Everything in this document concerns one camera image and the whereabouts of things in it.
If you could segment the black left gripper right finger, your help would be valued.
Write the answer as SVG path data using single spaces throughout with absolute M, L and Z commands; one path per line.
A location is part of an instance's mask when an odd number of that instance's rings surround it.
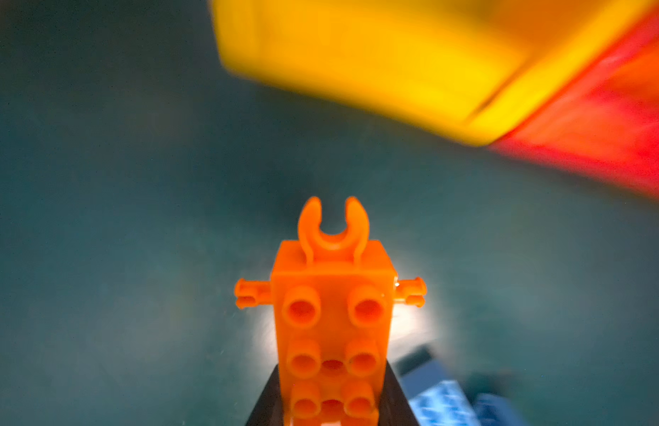
M 379 403 L 380 426 L 418 426 L 419 422 L 389 362 Z

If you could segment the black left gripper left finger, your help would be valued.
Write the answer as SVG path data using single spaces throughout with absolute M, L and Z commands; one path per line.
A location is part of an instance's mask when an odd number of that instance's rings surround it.
M 275 366 L 254 408 L 252 409 L 246 426 L 283 426 L 283 402 L 279 366 Z

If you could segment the long orange lego piece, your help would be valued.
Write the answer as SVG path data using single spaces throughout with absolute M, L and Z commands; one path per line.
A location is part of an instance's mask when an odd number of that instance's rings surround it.
M 423 306 L 427 287 L 399 277 L 357 199 L 345 203 L 343 232 L 321 225 L 313 197 L 269 278 L 237 282 L 236 304 L 274 309 L 284 425 L 379 425 L 393 309 Z

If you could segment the light blue lego brick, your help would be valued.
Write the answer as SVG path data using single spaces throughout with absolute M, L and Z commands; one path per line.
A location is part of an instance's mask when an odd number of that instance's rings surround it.
M 421 426 L 480 426 L 459 383 L 444 380 L 409 399 Z

